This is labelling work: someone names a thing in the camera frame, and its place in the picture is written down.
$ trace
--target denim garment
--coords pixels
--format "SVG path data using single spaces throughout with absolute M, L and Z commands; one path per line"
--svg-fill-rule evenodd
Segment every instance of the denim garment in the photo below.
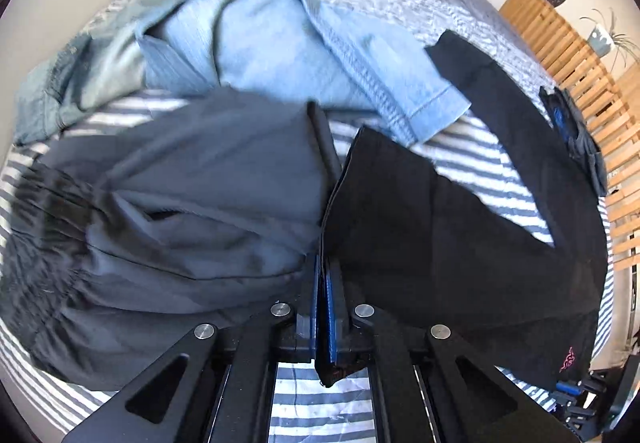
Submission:
M 469 107 L 400 26 L 319 0 L 158 1 L 120 18 L 111 42 L 92 32 L 88 46 L 56 56 L 55 69 L 36 68 L 18 94 L 15 141 L 44 139 L 143 86 L 195 95 L 230 85 L 376 111 L 405 145 Z

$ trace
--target striped fabric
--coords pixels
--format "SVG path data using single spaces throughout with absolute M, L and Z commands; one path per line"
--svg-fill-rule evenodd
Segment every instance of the striped fabric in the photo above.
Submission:
M 99 12 L 85 30 L 109 19 L 134 0 L 114 0 Z M 409 29 L 425 44 L 434 44 L 444 30 L 451 29 L 478 46 L 518 83 L 546 116 L 538 98 L 540 86 L 553 81 L 532 57 L 519 36 L 485 0 L 325 0 L 345 8 L 395 22 Z M 159 113 L 184 102 L 162 92 L 147 91 L 126 97 L 94 113 L 83 123 L 66 131 L 69 135 L 115 134 L 121 128 L 151 120 Z M 358 127 L 367 120 L 331 121 L 335 148 L 345 156 Z M 384 128 L 383 124 L 371 125 Z M 34 158 L 46 152 L 45 144 L 13 149 L 0 177 L 0 268 L 2 250 L 10 232 L 12 195 L 21 172 Z M 437 171 L 466 186 L 496 213 L 523 226 L 538 239 L 552 243 L 546 223 L 514 170 L 497 138 L 471 112 L 428 143 L 414 147 L 430 158 Z M 604 201 L 600 214 L 609 237 Z M 613 270 L 609 248 L 609 271 L 594 355 L 608 340 L 612 324 Z M 0 362 L 7 368 L 25 397 L 51 424 L 67 432 L 107 401 L 113 393 L 96 393 L 63 383 L 29 364 L 25 351 L 0 321 Z M 506 375 L 542 407 L 554 404 L 549 393 Z M 270 443 L 333 443 L 375 441 L 369 380 L 366 371 L 356 373 L 331 389 L 320 386 L 311 365 L 281 364 L 272 411 Z

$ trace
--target potted plant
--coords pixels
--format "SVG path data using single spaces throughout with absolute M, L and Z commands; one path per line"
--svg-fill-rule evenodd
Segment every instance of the potted plant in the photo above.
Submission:
M 587 42 L 593 48 L 593 51 L 599 57 L 604 57 L 604 55 L 608 54 L 611 51 L 611 48 L 616 47 L 616 57 L 613 59 L 613 64 L 611 65 L 611 69 L 616 65 L 616 61 L 618 60 L 618 55 L 621 55 L 626 67 L 626 59 L 631 56 L 636 62 L 640 62 L 640 57 L 638 53 L 640 52 L 640 48 L 638 45 L 629 39 L 628 35 L 625 33 L 617 33 L 616 32 L 616 14 L 613 9 L 610 8 L 611 11 L 611 26 L 609 29 L 606 28 L 606 20 L 602 15 L 602 12 L 596 8 L 592 8 L 594 12 L 598 12 L 600 17 L 602 18 L 602 24 L 597 22 L 595 19 L 591 19 L 591 17 L 581 17 L 581 19 L 588 19 L 595 24 L 593 30 L 589 34 L 589 38 Z

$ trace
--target metal bolt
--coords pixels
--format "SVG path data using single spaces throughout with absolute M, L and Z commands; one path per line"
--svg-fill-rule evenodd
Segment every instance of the metal bolt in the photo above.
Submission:
M 200 324 L 193 330 L 193 334 L 200 340 L 211 338 L 216 329 L 211 324 Z
M 444 324 L 436 324 L 431 328 L 431 336 L 438 340 L 446 340 L 451 336 L 451 330 Z
M 289 313 L 291 313 L 291 306 L 286 302 L 276 302 L 271 306 L 271 314 L 274 317 L 286 317 Z
M 374 314 L 373 306 L 369 304 L 358 304 L 354 309 L 355 314 L 360 318 L 367 318 Z

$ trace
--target pile of clothes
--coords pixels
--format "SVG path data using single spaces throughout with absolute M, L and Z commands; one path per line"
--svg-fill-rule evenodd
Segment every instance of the pile of clothes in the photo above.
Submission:
M 290 293 L 322 236 L 345 281 L 401 322 L 450 325 L 547 389 L 587 372 L 607 272 L 596 192 L 561 134 L 459 36 L 425 51 L 319 0 L 145 0 L 30 73 L 14 140 L 140 88 L 190 103 L 63 137 L 17 184 L 0 316 L 39 368 L 119 389 L 193 325 L 235 325 Z M 411 152 L 470 107 L 552 244 Z M 334 189 L 325 114 L 340 112 L 375 115 L 388 136 L 363 129 Z

